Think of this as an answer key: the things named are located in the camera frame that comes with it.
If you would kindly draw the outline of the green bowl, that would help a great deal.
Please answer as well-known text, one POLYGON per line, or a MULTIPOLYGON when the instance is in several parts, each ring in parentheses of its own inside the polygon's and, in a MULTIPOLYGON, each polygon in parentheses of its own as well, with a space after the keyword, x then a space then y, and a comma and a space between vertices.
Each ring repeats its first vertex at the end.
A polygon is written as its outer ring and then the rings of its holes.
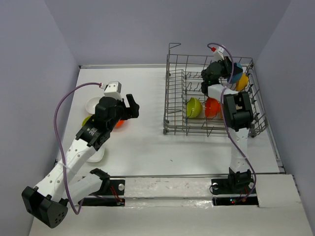
POLYGON ((84 126, 86 124, 86 122, 91 118, 92 116, 88 116, 86 117, 83 122, 82 122, 82 126, 84 126))
POLYGON ((201 114, 202 110, 201 102, 197 98, 192 97, 187 103, 186 115, 188 118, 196 118, 201 114))

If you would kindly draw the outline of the orange bowl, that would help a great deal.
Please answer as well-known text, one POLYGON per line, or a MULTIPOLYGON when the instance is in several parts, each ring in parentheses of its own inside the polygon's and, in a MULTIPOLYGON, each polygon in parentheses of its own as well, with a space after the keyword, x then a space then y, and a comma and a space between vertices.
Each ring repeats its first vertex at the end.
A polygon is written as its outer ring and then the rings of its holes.
POLYGON ((124 120, 120 120, 116 125, 115 125, 115 128, 119 128, 121 127, 123 124, 124 124, 124 120))
POLYGON ((214 98, 208 97, 205 102, 205 116, 207 118, 214 118, 219 111, 220 111, 219 102, 214 98))

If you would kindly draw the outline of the blue bowl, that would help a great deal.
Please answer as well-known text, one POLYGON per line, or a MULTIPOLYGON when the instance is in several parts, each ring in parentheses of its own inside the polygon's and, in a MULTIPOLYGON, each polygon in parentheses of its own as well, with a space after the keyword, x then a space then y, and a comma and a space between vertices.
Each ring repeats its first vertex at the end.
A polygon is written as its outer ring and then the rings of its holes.
POLYGON ((243 67, 240 63, 235 62, 234 63, 234 70, 233 70, 233 76, 230 79, 230 76, 227 78, 227 81, 229 84, 235 84, 237 83, 243 75, 243 67))

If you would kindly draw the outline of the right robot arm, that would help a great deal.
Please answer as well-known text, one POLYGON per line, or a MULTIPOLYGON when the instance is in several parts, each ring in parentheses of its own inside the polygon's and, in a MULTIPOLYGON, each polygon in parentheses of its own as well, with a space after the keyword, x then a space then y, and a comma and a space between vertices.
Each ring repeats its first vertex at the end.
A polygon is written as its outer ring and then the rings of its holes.
POLYGON ((248 134, 253 122, 249 94, 231 90, 220 83, 220 79, 231 79, 242 73, 243 69, 228 57, 210 63, 201 72, 201 90, 221 104, 223 123, 232 142, 228 177, 212 180, 211 191, 214 195, 238 194, 244 189, 249 191, 249 184, 253 183, 247 158, 248 134))

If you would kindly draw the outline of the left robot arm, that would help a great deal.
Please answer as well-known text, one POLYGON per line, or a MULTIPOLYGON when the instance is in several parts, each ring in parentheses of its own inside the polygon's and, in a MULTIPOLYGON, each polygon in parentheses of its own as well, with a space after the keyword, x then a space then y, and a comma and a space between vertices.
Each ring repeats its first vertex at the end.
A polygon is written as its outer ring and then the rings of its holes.
POLYGON ((128 106, 123 99, 103 96, 95 107, 95 114, 78 131, 51 172, 35 187, 27 186, 23 190, 22 199, 29 214, 53 229, 64 220, 68 205, 75 205, 91 193, 104 194, 108 191, 110 176, 98 168, 74 185, 68 184, 110 138, 119 121, 139 116, 140 106, 132 94, 127 94, 126 98, 128 106))

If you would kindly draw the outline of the large yellow bowl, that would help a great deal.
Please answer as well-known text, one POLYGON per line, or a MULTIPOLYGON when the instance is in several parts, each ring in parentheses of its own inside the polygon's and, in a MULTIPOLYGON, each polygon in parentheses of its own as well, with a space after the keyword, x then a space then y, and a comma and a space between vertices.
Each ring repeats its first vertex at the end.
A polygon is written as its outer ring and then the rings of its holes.
POLYGON ((249 77, 246 74, 242 74, 240 80, 236 83, 236 91, 242 91, 249 83, 249 77))

